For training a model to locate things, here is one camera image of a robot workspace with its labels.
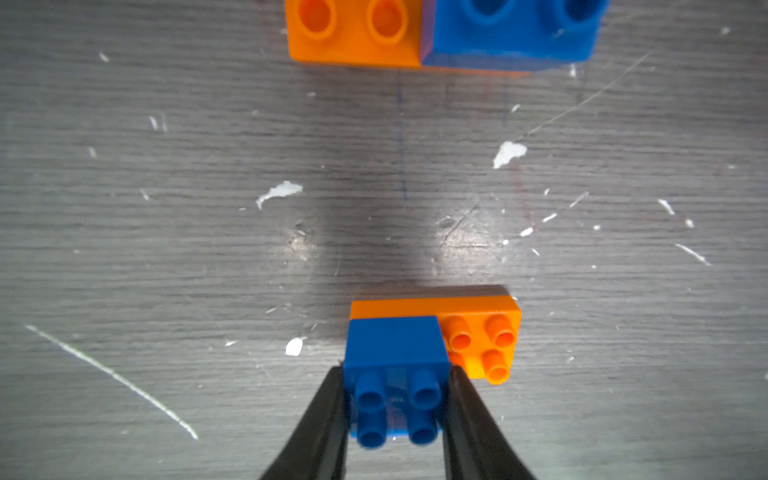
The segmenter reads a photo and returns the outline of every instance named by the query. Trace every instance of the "lego stud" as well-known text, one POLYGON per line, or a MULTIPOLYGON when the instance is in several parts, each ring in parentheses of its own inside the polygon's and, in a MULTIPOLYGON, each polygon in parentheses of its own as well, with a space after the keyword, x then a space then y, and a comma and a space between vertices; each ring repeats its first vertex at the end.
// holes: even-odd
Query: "lego stud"
POLYGON ((450 316, 443 322, 442 334, 448 340, 448 347, 456 352, 466 350, 472 344, 469 325, 460 316, 450 316))
POLYGON ((501 21, 515 7, 515 0, 460 0, 467 18, 483 26, 501 21))
POLYGON ((378 43, 396 45, 406 35, 408 10, 402 0, 371 0, 366 23, 368 32, 378 43))
POLYGON ((434 409, 442 399, 440 384, 432 370, 419 369, 408 376, 408 395, 415 409, 434 409))
POLYGON ((541 19, 553 33, 594 27, 610 0, 538 0, 541 19))
POLYGON ((408 438, 416 445, 432 443, 437 436, 437 422, 431 410, 411 409, 408 412, 408 438))
POLYGON ((485 370, 485 379, 491 385, 501 385, 509 378, 504 355, 498 350, 489 350, 482 354, 482 366, 485 370))
POLYGON ((464 357, 459 355, 458 353, 449 352, 448 353, 448 361, 453 365, 458 365, 464 369, 464 371, 467 371, 467 365, 464 363, 464 357))
POLYGON ((355 382, 355 405, 360 412, 373 413, 384 409, 386 398, 384 378, 376 372, 365 372, 355 382))
POLYGON ((299 0, 296 17, 304 35, 313 40, 324 40, 336 29, 335 0, 299 0))
POLYGON ((499 349, 507 349, 515 344, 515 331, 512 324, 504 315, 494 315, 485 322, 485 332, 493 345, 499 349))
POLYGON ((360 412, 357 416, 357 442, 366 449, 375 449, 386 441, 386 411, 360 412))

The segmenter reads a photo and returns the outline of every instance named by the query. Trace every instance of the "blue lego brick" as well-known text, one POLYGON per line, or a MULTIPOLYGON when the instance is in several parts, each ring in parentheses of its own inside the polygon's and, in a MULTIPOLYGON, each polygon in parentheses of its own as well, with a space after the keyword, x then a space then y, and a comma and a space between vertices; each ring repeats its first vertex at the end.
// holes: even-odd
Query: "blue lego brick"
POLYGON ((424 0, 423 65, 536 71, 585 61, 610 0, 424 0))
POLYGON ((406 435, 430 443, 442 424, 450 366, 436 316, 350 320, 344 388, 352 437, 370 449, 406 435))

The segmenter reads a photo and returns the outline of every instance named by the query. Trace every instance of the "orange lego brick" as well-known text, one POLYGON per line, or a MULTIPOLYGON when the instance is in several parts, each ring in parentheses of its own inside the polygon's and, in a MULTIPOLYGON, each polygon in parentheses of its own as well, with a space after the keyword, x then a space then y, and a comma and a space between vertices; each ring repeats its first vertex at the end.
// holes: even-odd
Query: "orange lego brick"
POLYGON ((509 296, 355 300, 349 319, 436 316, 454 365, 493 385, 509 378, 521 313, 509 296))
POLYGON ((301 62, 418 68, 422 0, 285 0, 301 62))

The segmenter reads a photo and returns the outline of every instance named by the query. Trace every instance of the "stacked lego bricks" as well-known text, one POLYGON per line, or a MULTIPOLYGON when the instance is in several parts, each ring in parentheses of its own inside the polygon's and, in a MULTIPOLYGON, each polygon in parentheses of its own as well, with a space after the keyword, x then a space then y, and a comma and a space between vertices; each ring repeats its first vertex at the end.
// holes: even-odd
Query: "stacked lego bricks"
POLYGON ((350 432, 375 448, 440 430, 450 365, 498 385, 509 378, 520 309, 509 296, 357 300, 344 359, 350 432))
POLYGON ((285 0, 300 62, 535 71, 587 60, 610 0, 285 0))

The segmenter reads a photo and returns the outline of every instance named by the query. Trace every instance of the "gray table surface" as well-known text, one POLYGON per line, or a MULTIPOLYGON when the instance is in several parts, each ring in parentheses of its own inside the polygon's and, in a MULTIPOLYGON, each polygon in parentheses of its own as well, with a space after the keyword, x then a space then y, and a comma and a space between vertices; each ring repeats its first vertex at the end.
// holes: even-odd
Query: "gray table surface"
MULTIPOLYGON (((519 299, 511 378, 477 386, 539 478, 766 478, 768 5, 616 0, 575 78, 306 67, 284 25, 0 4, 0 477, 256 478, 352 298, 405 282, 519 299)), ((348 469, 442 478, 442 446, 348 469)))

